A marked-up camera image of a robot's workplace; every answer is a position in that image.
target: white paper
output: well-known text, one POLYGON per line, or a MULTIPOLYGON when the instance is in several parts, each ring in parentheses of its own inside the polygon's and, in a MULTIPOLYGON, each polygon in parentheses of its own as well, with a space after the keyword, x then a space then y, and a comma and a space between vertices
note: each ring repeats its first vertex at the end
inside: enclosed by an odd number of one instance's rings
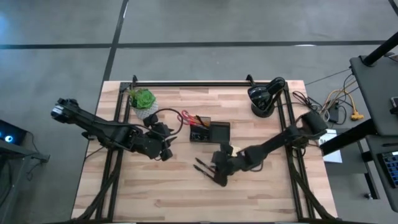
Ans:
MULTIPOLYGON (((319 145, 322 145, 323 143, 331 140, 332 138, 337 136, 337 132, 334 129, 327 129, 327 133, 322 135, 319 140, 318 143, 319 145)), ((331 154, 328 154, 326 156, 323 156, 323 160, 325 162, 338 162, 338 163, 342 163, 343 160, 341 159, 341 154, 340 154, 340 150, 337 150, 335 152, 332 152, 331 154)))

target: wooden tabletop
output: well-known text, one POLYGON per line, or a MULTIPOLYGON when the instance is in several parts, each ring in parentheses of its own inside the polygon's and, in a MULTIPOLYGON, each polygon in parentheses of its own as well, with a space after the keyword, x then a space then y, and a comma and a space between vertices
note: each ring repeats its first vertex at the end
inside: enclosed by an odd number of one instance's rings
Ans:
MULTIPOLYGON (((105 82, 97 115, 112 120, 120 82, 105 82)), ((305 94, 303 81, 288 81, 290 94, 305 94)), ((241 148, 260 144, 281 132, 278 112, 258 118, 250 109, 247 87, 150 87, 159 108, 188 110, 209 116, 212 121, 231 123, 231 144, 241 148)), ((293 104, 295 117, 308 111, 293 104)), ((159 120, 177 128, 176 114, 160 113, 159 120)), ((142 124, 131 110, 130 123, 142 124)), ((275 222, 296 221, 296 213, 284 147, 270 153, 261 172, 237 172, 220 187, 193 168, 195 157, 210 163, 217 144, 190 143, 184 126, 172 143, 174 156, 166 162, 149 160, 125 151, 123 156, 114 221, 121 222, 275 222)), ((100 148, 90 142, 88 154, 100 148)), ((78 217, 94 199, 101 185, 106 150, 84 163, 72 217, 78 217)), ((307 147, 304 156, 312 192, 329 213, 336 216, 321 151, 307 147)), ((300 192, 305 211, 303 193, 300 192)), ((105 202, 104 215, 108 202, 105 202)))

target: gray floor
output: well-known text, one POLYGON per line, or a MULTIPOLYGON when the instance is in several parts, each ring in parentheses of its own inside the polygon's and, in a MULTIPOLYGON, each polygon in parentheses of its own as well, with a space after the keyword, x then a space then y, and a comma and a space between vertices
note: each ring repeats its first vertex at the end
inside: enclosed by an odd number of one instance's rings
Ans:
MULTIPOLYGON (((0 0, 0 45, 111 43, 121 3, 0 0)), ((385 40, 397 22, 387 0, 130 0, 119 42, 385 40)), ((347 69, 349 58, 376 47, 118 49, 110 80, 241 80, 251 74, 308 83, 347 69)), ((69 97, 94 112, 108 55, 109 49, 0 50, 0 102, 7 105, 0 119, 32 131, 38 148, 51 154, 20 194, 15 223, 70 217, 87 141, 78 127, 52 120, 50 111, 59 97, 69 97)), ((349 74, 309 85, 307 92, 323 102, 349 74)), ((353 96, 368 118, 360 91, 353 96)), ((396 223, 379 182, 382 199, 368 201, 363 176, 329 178, 339 217, 396 223)))

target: plant pot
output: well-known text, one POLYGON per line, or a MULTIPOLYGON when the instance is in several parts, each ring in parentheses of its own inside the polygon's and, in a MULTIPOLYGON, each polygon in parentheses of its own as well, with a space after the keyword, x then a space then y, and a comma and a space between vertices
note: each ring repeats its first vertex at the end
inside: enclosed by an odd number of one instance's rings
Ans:
POLYGON ((140 110, 140 109, 137 109, 137 108, 134 108, 134 107, 131 107, 131 108, 132 108, 132 110, 134 110, 134 112, 136 113, 138 119, 145 119, 145 118, 147 118, 149 115, 155 113, 155 112, 159 109, 159 106, 158 106, 157 102, 155 101, 155 102, 152 104, 152 106, 151 106, 150 108, 148 108, 148 109, 142 109, 142 110, 140 110))

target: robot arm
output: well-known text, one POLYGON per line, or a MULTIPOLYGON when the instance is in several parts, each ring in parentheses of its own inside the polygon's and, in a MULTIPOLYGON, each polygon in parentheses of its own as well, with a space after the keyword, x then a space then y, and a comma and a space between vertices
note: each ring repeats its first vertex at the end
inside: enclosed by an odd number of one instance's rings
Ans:
POLYGON ((301 119, 303 123, 301 128, 298 128, 296 124, 292 124, 285 131, 263 144, 246 147, 236 154, 233 153, 232 146, 221 145, 220 151, 214 152, 211 160, 215 164, 214 170, 197 159, 200 164, 211 170, 214 176, 207 174, 196 165, 194 167, 224 187, 228 183, 227 176, 233 175, 239 170, 246 172, 259 166, 272 151, 287 144, 295 147, 304 147, 308 144, 309 139, 318 139, 326 133, 327 125, 316 112, 308 112, 301 116, 301 119))
POLYGON ((147 155, 149 159, 160 156, 163 161, 173 155, 169 147, 175 138, 166 140, 171 129, 166 124, 159 123, 156 116, 151 116, 151 122, 147 127, 150 126, 151 130, 156 130, 159 134, 150 131, 143 133, 142 129, 134 124, 106 121, 81 109, 74 99, 60 98, 51 111, 51 116, 61 123, 76 124, 83 128, 86 130, 82 133, 85 138, 96 136, 101 145, 108 149, 119 147, 147 155))

